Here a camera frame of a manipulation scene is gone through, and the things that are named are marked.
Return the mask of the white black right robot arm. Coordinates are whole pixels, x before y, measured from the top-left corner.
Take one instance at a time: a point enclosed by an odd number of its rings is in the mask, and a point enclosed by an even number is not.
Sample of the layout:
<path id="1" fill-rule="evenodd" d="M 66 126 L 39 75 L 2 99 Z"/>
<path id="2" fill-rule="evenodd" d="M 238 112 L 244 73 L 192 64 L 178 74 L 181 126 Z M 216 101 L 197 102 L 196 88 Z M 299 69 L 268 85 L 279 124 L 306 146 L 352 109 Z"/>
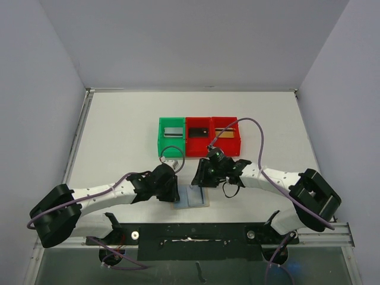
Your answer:
<path id="1" fill-rule="evenodd" d="M 236 185 L 238 189 L 261 189 L 282 194 L 289 199 L 293 207 L 289 210 L 276 210 L 267 221 L 282 236 L 304 227 L 315 232 L 332 230 L 331 219 L 341 205 L 339 195 L 313 169 L 306 169 L 302 173 L 282 172 L 260 168 L 244 159 L 200 159 L 191 184 L 216 188 L 221 183 Z"/>

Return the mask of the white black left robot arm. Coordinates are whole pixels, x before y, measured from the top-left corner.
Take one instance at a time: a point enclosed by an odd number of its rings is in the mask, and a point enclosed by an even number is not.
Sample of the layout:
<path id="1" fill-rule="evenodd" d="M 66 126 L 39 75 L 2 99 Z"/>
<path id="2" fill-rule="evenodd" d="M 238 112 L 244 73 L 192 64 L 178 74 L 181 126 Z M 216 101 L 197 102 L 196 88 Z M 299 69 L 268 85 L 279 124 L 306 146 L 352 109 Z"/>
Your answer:
<path id="1" fill-rule="evenodd" d="M 55 186 L 30 212 L 27 228 L 35 230 L 44 248 L 70 237 L 105 238 L 118 228 L 105 209 L 130 205 L 156 197 L 162 202 L 179 200 L 177 161 L 159 164 L 152 171 L 130 172 L 111 184 L 71 189 Z"/>

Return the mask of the beige leather card holder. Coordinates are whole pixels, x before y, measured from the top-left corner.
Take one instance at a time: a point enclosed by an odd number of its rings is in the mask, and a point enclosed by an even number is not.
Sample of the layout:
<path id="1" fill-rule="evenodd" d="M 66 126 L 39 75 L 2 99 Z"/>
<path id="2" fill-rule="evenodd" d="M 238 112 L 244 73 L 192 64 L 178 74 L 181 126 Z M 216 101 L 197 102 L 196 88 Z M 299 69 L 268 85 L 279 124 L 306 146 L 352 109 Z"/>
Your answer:
<path id="1" fill-rule="evenodd" d="M 179 185 L 178 194 L 179 201 L 172 204 L 172 208 L 175 210 L 201 208 L 210 205 L 207 188 L 196 185 Z"/>

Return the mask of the gold card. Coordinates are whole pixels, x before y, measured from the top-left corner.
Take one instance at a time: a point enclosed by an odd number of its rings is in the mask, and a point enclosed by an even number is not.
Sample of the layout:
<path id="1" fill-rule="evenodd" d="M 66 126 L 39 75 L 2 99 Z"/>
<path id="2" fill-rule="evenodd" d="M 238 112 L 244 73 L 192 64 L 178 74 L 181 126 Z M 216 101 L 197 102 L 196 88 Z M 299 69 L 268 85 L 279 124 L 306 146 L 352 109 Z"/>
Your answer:
<path id="1" fill-rule="evenodd" d="M 223 130 L 223 128 L 216 128 L 215 135 L 218 138 L 234 138 L 235 130 L 233 128 L 227 128 L 226 130 Z"/>

